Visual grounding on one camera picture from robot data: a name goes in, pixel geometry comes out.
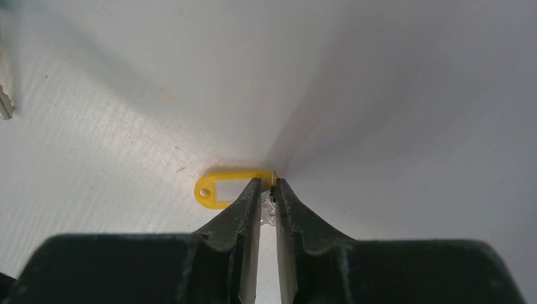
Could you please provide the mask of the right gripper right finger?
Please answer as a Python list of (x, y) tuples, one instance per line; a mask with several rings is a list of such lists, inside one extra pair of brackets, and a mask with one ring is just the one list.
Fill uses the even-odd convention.
[(523, 303), (487, 243), (461, 239), (353, 239), (274, 186), (283, 303)]

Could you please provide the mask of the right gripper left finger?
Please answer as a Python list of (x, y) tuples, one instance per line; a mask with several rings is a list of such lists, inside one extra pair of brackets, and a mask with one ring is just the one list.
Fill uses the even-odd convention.
[(61, 234), (43, 242), (3, 303), (254, 303), (262, 181), (192, 233)]

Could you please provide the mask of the yellow tagged key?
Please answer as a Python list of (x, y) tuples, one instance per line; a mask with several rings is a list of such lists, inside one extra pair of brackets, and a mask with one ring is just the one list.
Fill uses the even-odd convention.
[(276, 206), (272, 195), (276, 174), (269, 170), (227, 170), (210, 172), (198, 179), (193, 194), (205, 208), (223, 210), (238, 199), (251, 179), (260, 179), (261, 224), (276, 226)]

